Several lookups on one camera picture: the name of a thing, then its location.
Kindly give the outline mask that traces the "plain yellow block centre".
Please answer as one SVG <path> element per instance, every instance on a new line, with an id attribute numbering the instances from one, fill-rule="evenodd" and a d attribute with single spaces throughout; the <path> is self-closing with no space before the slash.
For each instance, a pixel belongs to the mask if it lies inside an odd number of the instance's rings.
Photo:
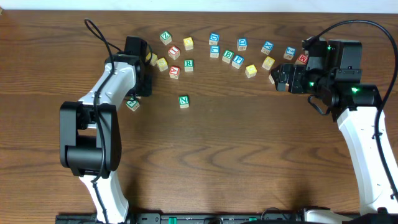
<path id="1" fill-rule="evenodd" d="M 245 74 L 248 78 L 254 77 L 257 74 L 257 68 L 255 65 L 248 65 L 245 69 Z"/>

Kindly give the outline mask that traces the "yellow S block right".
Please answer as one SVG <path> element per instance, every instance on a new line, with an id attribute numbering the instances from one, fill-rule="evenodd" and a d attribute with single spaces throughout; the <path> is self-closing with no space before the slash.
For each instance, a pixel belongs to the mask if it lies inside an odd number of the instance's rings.
<path id="1" fill-rule="evenodd" d="M 269 71 L 269 70 L 271 70 L 274 63 L 275 63 L 275 60 L 272 57 L 267 56 L 262 63 L 262 68 Z"/>

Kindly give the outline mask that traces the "green 4 block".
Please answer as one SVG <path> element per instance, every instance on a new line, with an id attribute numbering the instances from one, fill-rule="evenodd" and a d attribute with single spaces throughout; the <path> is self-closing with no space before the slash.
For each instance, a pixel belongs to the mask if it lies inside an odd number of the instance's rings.
<path id="1" fill-rule="evenodd" d="M 136 111 L 140 107 L 140 104 L 139 104 L 139 102 L 137 100 L 135 100 L 134 98 L 131 98 L 131 99 L 126 101 L 126 106 L 130 110 Z"/>

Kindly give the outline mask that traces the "blue 2 block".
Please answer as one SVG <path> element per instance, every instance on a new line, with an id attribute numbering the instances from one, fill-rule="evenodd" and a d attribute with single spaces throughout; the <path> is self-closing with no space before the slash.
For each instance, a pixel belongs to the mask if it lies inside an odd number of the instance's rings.
<path id="1" fill-rule="evenodd" d="M 284 52 L 283 58 L 286 59 L 286 60 L 292 60 L 294 58 L 294 56 L 295 56 L 295 52 L 296 52 L 295 48 L 287 47 L 285 52 Z"/>

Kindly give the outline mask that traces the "green N block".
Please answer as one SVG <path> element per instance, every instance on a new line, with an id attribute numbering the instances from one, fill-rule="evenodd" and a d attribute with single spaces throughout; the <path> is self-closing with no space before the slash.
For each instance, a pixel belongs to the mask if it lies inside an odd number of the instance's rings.
<path id="1" fill-rule="evenodd" d="M 188 108 L 190 106 L 189 97 L 187 95 L 179 96 L 178 102 L 180 108 Z"/>

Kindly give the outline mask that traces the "blue d block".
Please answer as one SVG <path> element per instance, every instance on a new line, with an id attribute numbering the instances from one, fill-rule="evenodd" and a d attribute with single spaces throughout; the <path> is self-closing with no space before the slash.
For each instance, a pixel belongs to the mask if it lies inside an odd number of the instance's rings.
<path id="1" fill-rule="evenodd" d="M 209 44 L 210 45 L 218 45 L 220 40 L 220 35 L 217 33 L 211 33 L 209 37 Z"/>
<path id="2" fill-rule="evenodd" d="M 240 38 L 237 40 L 237 51 L 245 51 L 248 47 L 247 38 Z"/>

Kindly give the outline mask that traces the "green Z block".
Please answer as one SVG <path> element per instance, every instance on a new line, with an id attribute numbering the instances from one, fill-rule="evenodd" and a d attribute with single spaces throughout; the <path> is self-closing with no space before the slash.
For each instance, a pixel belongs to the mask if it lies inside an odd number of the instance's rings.
<path id="1" fill-rule="evenodd" d="M 160 34 L 160 41 L 164 44 L 164 45 L 168 45 L 169 43 L 171 43 L 172 41 L 172 36 L 168 31 L 164 31 Z"/>

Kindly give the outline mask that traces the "red M block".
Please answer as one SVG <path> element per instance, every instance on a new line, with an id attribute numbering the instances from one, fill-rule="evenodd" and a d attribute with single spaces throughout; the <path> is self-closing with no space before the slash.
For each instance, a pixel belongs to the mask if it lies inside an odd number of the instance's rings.
<path id="1" fill-rule="evenodd" d="M 295 61 L 295 65 L 306 65 L 307 63 L 308 56 L 305 54 L 300 54 Z"/>

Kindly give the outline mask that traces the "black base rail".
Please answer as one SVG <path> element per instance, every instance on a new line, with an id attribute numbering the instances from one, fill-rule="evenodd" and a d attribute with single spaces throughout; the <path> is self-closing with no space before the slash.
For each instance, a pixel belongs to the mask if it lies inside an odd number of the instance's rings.
<path id="1" fill-rule="evenodd" d="M 246 215 L 179 215 L 168 214 L 161 215 L 159 213 L 133 213 L 128 214 L 125 223 L 138 223 L 138 224 L 183 224 L 183 223 L 209 223 L 209 222 L 222 222 L 222 223 L 244 223 L 249 221 L 259 220 L 301 220 L 303 215 L 296 214 L 281 214 L 275 210 L 267 212 L 265 215 L 260 214 L 246 214 Z M 61 214 L 55 217 L 54 223 L 56 224 L 71 224 L 71 223 L 100 223 L 96 220 L 96 214 Z"/>

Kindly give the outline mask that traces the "blue D block right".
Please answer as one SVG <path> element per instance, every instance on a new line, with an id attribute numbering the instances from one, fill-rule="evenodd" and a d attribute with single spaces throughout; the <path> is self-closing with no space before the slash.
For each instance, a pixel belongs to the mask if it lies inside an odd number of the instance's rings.
<path id="1" fill-rule="evenodd" d="M 247 38 L 240 38 L 237 40 L 237 51 L 245 51 L 248 47 Z"/>

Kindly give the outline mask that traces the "blue L block centre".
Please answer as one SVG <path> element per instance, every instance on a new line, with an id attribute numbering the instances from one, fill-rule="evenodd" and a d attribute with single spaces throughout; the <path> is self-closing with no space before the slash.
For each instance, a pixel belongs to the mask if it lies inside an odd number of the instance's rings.
<path id="1" fill-rule="evenodd" d="M 220 47 L 219 45 L 212 45 L 210 47 L 210 57 L 211 58 L 218 58 L 220 55 Z"/>

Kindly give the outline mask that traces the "yellow s block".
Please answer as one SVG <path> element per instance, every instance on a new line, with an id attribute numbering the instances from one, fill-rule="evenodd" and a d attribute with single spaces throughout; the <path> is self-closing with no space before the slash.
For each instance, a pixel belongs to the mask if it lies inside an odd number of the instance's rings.
<path id="1" fill-rule="evenodd" d="M 166 61 L 166 59 L 164 57 L 158 59 L 156 61 L 156 65 L 157 65 L 157 67 L 158 67 L 160 72 L 163 72 L 166 69 L 168 69 L 168 63 L 167 63 L 167 61 Z"/>
<path id="2" fill-rule="evenodd" d="M 262 68 L 269 71 L 269 70 L 271 70 L 274 63 L 275 63 L 275 60 L 272 57 L 267 56 L 262 63 Z"/>

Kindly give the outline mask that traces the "blue X block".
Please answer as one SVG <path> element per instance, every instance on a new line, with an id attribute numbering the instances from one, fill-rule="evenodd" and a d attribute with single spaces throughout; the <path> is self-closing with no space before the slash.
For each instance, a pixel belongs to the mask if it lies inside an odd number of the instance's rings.
<path id="1" fill-rule="evenodd" d="M 269 55 L 271 53 L 273 47 L 274 47 L 274 44 L 272 42 L 265 41 L 264 45 L 262 46 L 261 52 L 266 55 Z"/>

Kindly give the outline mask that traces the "blue P block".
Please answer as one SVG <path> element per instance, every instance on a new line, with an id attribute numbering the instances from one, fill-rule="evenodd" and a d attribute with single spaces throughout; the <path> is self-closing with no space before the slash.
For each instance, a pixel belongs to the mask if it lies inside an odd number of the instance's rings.
<path id="1" fill-rule="evenodd" d="M 244 58 L 240 55 L 235 55 L 233 61 L 232 61 L 232 66 L 236 69 L 240 69 L 242 64 L 244 62 Z"/>

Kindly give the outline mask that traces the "green R block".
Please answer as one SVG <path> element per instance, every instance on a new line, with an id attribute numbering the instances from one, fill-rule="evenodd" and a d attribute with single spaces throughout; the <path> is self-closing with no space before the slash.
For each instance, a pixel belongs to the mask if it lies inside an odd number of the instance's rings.
<path id="1" fill-rule="evenodd" d="M 184 60 L 184 70 L 185 72 L 194 71 L 194 61 L 192 59 Z"/>

